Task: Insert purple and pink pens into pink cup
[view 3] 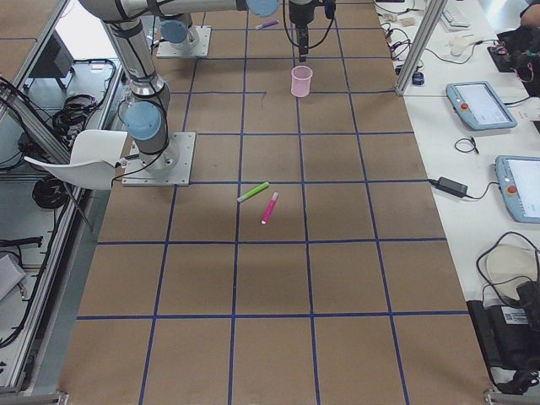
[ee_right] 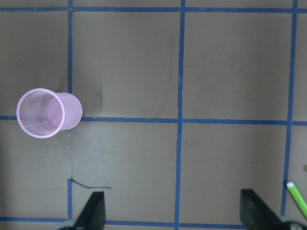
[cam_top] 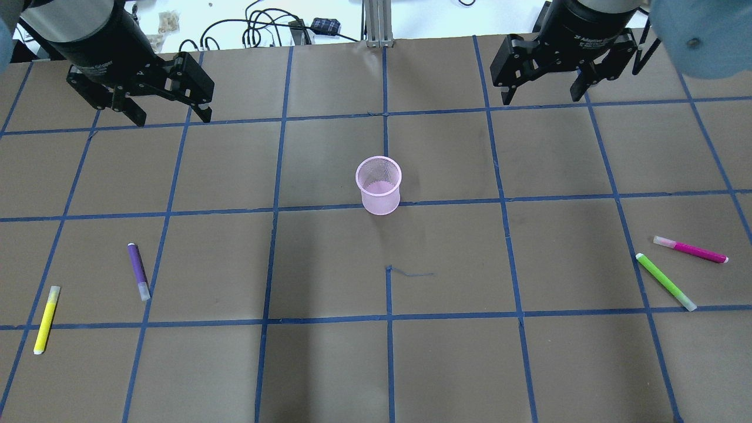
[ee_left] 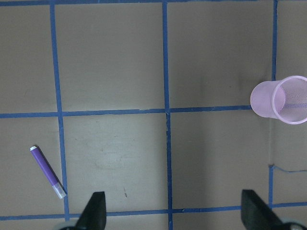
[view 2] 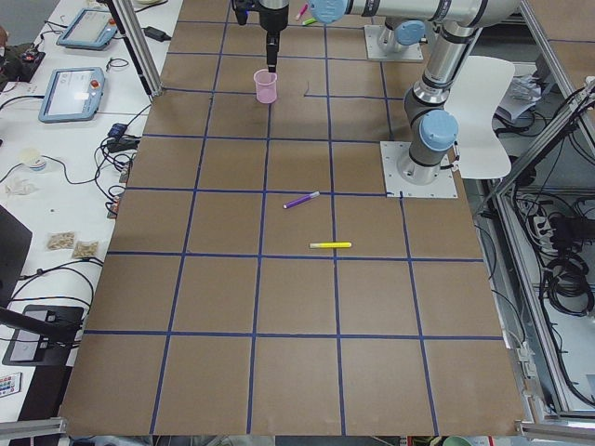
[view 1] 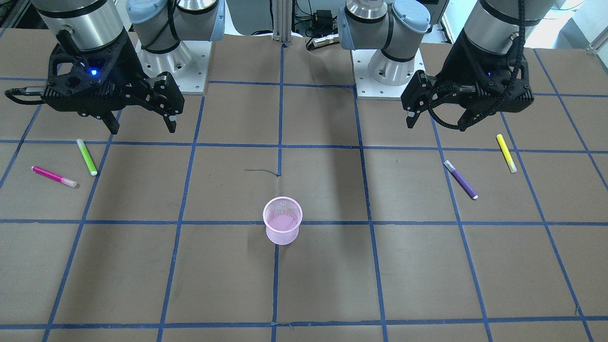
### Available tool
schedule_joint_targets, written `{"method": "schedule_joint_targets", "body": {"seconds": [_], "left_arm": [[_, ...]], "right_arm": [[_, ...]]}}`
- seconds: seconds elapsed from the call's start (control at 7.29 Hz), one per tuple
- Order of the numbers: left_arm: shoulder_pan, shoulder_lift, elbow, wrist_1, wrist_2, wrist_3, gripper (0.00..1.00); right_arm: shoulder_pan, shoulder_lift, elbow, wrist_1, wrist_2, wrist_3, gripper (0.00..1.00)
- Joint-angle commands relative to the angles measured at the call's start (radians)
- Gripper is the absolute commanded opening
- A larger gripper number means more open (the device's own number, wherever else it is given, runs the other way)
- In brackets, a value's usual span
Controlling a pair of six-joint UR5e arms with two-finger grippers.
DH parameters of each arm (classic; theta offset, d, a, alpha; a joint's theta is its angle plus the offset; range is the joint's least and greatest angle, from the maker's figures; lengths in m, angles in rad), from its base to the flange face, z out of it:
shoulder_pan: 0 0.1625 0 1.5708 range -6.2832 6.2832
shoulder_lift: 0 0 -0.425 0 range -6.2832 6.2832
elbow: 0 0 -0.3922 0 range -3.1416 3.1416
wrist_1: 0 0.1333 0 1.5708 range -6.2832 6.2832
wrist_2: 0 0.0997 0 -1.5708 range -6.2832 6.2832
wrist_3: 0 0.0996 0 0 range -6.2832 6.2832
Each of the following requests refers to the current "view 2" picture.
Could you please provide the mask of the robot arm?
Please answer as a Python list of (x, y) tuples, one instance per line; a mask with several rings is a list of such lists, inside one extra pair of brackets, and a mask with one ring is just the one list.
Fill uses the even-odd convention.
[(385, 54), (397, 54), (418, 44), (425, 33), (426, 26), (422, 20), (386, 17), (377, 44)]
[(498, 24), (517, 8), (517, 1), (310, 1), (312, 16), (330, 24), (345, 15), (427, 20), (441, 25), (426, 68), (403, 100), (413, 141), (397, 163), (400, 176), (427, 185), (441, 170), (454, 146), (458, 124), (443, 109), (451, 85), (462, 68), (476, 35)]

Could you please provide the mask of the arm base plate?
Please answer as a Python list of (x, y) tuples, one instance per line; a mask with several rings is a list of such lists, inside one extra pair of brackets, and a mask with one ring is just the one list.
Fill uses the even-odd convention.
[(431, 167), (416, 164), (409, 153), (410, 142), (381, 141), (385, 194), (395, 198), (456, 199), (454, 174), (448, 156)]
[(421, 63), (422, 49), (419, 42), (405, 46), (396, 40), (395, 31), (384, 25), (364, 26), (365, 47), (368, 60)]

